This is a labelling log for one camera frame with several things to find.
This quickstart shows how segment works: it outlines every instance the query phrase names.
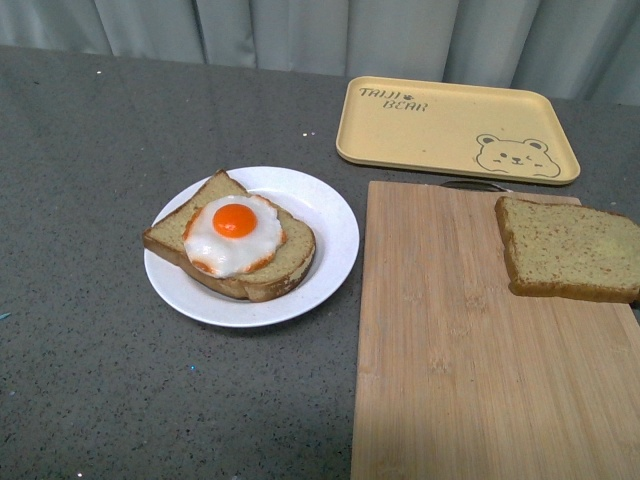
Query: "bread crust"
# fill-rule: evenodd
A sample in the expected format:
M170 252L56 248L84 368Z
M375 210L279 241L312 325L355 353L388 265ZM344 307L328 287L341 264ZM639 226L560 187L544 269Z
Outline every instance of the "bread crust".
M222 186L220 190L222 191L218 192L216 190L214 192L214 187L210 182L220 183ZM179 230L179 235L181 236L186 225L186 219L190 219L193 213L200 208L200 203L208 203L228 194L249 195L244 186L229 177L226 171L218 170L189 200L169 213L156 225L147 228L143 232L142 241L144 247L164 260L180 267L187 275L211 290L231 298L265 302L287 294L296 288L309 273L316 252L316 239L313 230L308 225L271 201L271 205L278 210L278 218L287 233L287 243L298 242L294 246L289 245L289 250L291 251L294 247L300 248L299 252L296 251L294 259L288 259L290 266L285 267L282 273L275 276L263 278L265 276L263 269L228 278L215 278L206 275L191 264L181 240L179 246L178 242L174 242L174 245L169 245L166 240L162 241L163 239L157 234L156 230L161 222L170 222L176 224L176 229ZM200 196L206 196L207 198L200 199ZM302 232L302 237L304 237L302 240L298 238L300 235L295 237L291 234L293 227L297 229L298 233ZM282 248L276 251L276 256L271 263L281 261L282 251Z
M640 288L611 288L605 285L594 285L589 283L563 283L557 282L530 282L523 278L518 270L517 255L514 242L514 230L510 223L509 211L505 206L507 198L502 196L498 198L495 204L496 218L500 237L504 244L504 260L507 273L510 278L509 289L515 295L533 296L533 297L564 297L576 300L587 300L592 302L613 302L613 303L632 303L640 300ZM532 205L540 205L538 202L531 200L517 199L519 202L527 202ZM588 206L574 205L576 208L596 211ZM624 217L617 212L605 212L611 215Z

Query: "speckled surface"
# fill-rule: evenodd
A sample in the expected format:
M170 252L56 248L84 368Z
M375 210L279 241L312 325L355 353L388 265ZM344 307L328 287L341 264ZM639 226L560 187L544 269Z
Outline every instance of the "speckled surface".
M347 83L0 47L0 478L348 478L363 245L320 306L231 330L165 304L140 240L221 167L323 180L361 238L369 181L451 179L342 160ZM640 222L640 108L552 103L581 176L507 186Z

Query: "bamboo cutting board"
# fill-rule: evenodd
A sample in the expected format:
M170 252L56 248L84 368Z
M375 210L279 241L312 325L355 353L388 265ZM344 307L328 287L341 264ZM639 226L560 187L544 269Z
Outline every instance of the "bamboo cutting board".
M511 294L499 195L370 184L352 479L640 478L636 319Z

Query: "gray curtain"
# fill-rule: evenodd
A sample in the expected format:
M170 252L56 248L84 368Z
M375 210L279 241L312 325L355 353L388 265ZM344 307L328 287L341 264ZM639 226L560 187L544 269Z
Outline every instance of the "gray curtain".
M0 0L0 44L640 105L640 0Z

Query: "toast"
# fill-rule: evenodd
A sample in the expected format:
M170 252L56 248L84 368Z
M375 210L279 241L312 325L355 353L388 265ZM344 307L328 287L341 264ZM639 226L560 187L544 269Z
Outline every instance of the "toast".
M228 297L265 302L293 290L311 267L316 239L307 224L273 202L271 204L278 210L278 219L287 235L287 241L278 248L270 263L253 272L227 278L206 275L191 264L182 242L187 223L198 209L227 195L250 194L240 183L229 177L226 171L218 170L187 202L144 231L144 247L180 267L203 285Z
M640 300L640 225L631 219L512 197L500 197L495 211L516 295Z

